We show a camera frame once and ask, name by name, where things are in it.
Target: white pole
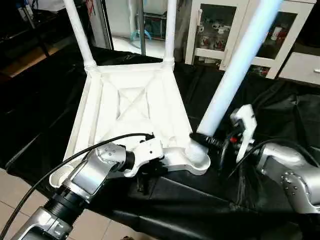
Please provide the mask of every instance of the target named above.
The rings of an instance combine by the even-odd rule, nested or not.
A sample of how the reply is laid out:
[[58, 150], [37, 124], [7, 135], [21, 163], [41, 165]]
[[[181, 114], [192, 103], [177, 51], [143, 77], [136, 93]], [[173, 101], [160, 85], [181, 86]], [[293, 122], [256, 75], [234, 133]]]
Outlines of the white pole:
[[63, 1], [70, 19], [72, 28], [73, 28], [76, 41], [78, 42], [78, 45], [83, 57], [84, 69], [86, 69], [87, 71], [93, 70], [97, 67], [97, 64], [94, 58], [92, 57], [92, 53], [88, 45], [87, 37], [82, 27], [74, 0], [63, 0]]
[[175, 63], [175, 30], [176, 30], [177, 0], [168, 0], [166, 12], [166, 31], [165, 31], [165, 52], [163, 62], [166, 64]]
[[[202, 118], [197, 133], [213, 136], [275, 20], [283, 0], [260, 0], [259, 6]], [[208, 149], [191, 141], [188, 157], [201, 164]]]

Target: black cable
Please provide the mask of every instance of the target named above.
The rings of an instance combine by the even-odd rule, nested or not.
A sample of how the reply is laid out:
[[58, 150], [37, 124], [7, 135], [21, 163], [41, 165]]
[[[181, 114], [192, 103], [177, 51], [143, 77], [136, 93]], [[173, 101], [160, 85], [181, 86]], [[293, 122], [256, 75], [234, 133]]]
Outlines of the black cable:
[[228, 150], [228, 147], [230, 145], [230, 139], [232, 137], [234, 137], [236, 134], [239, 134], [241, 132], [241, 128], [240, 127], [237, 127], [235, 130], [233, 130], [232, 132], [230, 132], [225, 140], [224, 140], [224, 143], [223, 143], [223, 147], [222, 147], [222, 150], [221, 150], [221, 155], [220, 155], [220, 162], [219, 162], [219, 171], [222, 170], [223, 168], [223, 165], [225, 163], [225, 157], [226, 157], [226, 153], [227, 153], [227, 150]]
[[146, 138], [153, 138], [153, 135], [147, 134], [147, 133], [129, 133], [129, 134], [124, 134], [121, 136], [117, 136], [102, 142], [99, 142], [95, 145], [92, 145], [84, 150], [79, 151], [78, 153], [74, 154], [73, 156], [67, 158], [66, 160], [64, 160], [62, 163], [60, 163], [58, 166], [56, 166], [54, 169], [52, 169], [51, 171], [49, 171], [48, 173], [46, 173], [39, 181], [37, 181], [30, 189], [29, 191], [23, 196], [23, 198], [21, 199], [21, 201], [19, 202], [19, 204], [16, 206], [16, 208], [14, 209], [13, 213], [11, 214], [9, 220], [6, 222], [1, 235], [0, 235], [0, 240], [4, 240], [5, 236], [7, 234], [7, 231], [9, 230], [11, 224], [13, 223], [14, 219], [16, 218], [17, 214], [19, 213], [20, 209], [22, 208], [22, 206], [25, 204], [25, 202], [27, 201], [27, 199], [30, 197], [30, 195], [36, 190], [37, 186], [44, 180], [46, 179], [50, 174], [53, 174], [56, 170], [58, 170], [59, 168], [61, 168], [62, 166], [64, 166], [65, 164], [71, 162], [73, 159], [81, 156], [84, 153], [87, 153], [93, 149], [96, 149], [102, 145], [111, 143], [113, 141], [119, 140], [119, 139], [124, 139], [124, 138], [128, 138], [128, 137], [135, 137], [135, 136], [145, 136]]
[[302, 152], [305, 156], [308, 156], [308, 158], [311, 160], [311, 162], [313, 163], [313, 165], [315, 165], [316, 167], [320, 168], [320, 164], [316, 161], [316, 159], [301, 145], [287, 140], [287, 139], [281, 139], [281, 138], [275, 138], [275, 139], [269, 139], [269, 140], [265, 140], [263, 142], [260, 142], [258, 145], [254, 146], [253, 148], [250, 149], [250, 151], [235, 165], [234, 169], [232, 170], [232, 172], [229, 174], [229, 176], [227, 177], [227, 179], [229, 179], [239, 168], [239, 166], [251, 155], [253, 154], [256, 150], [260, 149], [263, 145], [267, 144], [267, 143], [285, 143], [288, 145], [293, 146], [296, 150], [299, 150], [300, 152]]

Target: metal pipe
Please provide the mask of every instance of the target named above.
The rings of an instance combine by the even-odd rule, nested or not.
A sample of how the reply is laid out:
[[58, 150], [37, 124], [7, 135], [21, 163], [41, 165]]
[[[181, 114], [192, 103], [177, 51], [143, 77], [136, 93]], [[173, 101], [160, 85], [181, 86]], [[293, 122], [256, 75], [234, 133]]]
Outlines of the metal pipe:
[[166, 12], [165, 52], [163, 61], [174, 64], [177, 0], [168, 0]]
[[144, 0], [138, 0], [138, 17], [140, 31], [141, 55], [146, 55], [146, 39], [145, 39], [145, 17], [144, 17]]
[[76, 38], [76, 41], [78, 42], [82, 57], [83, 57], [83, 63], [84, 63], [84, 69], [93, 70], [97, 67], [96, 61], [94, 60], [87, 37], [85, 35], [84, 28], [81, 24], [76, 5], [73, 0], [63, 0], [65, 9], [68, 13], [71, 26]]

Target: black tablecloth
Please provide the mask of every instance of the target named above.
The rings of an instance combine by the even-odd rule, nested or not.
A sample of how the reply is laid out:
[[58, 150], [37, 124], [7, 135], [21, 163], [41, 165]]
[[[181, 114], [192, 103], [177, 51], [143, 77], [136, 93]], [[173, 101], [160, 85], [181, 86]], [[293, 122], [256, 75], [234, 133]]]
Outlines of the black tablecloth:
[[[99, 65], [161, 61], [101, 48], [92, 53]], [[32, 185], [62, 161], [86, 80], [82, 61], [73, 45], [0, 85], [0, 167], [9, 163], [9, 174]], [[223, 72], [176, 63], [174, 75], [195, 130]], [[217, 134], [231, 130], [229, 114], [243, 104], [253, 104], [255, 139], [283, 137], [318, 154], [318, 88], [247, 75]], [[151, 177], [146, 195], [137, 191], [135, 179], [112, 179], [89, 208], [159, 239], [255, 239], [262, 233], [262, 239], [276, 239], [274, 233], [288, 237], [297, 231], [288, 223], [296, 215], [276, 183], [259, 176], [262, 190], [252, 195], [252, 207], [237, 206], [237, 179], [219, 179], [218, 157], [214, 151], [210, 156], [206, 174], [177, 171]], [[38, 190], [47, 197], [53, 192], [48, 181]]]

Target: glass cabinet door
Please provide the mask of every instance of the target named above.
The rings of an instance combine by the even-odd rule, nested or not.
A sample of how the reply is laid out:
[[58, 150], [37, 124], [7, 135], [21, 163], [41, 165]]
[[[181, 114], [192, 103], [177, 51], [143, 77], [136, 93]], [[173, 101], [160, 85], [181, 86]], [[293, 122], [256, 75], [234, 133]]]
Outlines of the glass cabinet door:
[[202, 16], [195, 46], [224, 52], [237, 7], [201, 4]]
[[283, 1], [249, 72], [259, 73], [269, 79], [277, 76], [313, 6], [311, 3]]
[[257, 57], [275, 59], [297, 17], [297, 13], [280, 11], [273, 22]]
[[[247, 5], [248, 0], [193, 0], [185, 63], [214, 64], [224, 70], [231, 58]], [[202, 14], [197, 26], [199, 10]]]

